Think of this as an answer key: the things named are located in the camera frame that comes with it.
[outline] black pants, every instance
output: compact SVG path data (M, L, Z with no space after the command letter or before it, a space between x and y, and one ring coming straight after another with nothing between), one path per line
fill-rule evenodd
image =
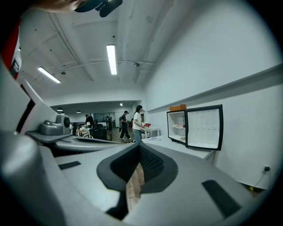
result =
M123 138L123 137L124 137L124 134L126 135L126 137L127 137L128 139L130 138L127 127L125 127L125 128L122 127L122 132L121 132L120 138Z

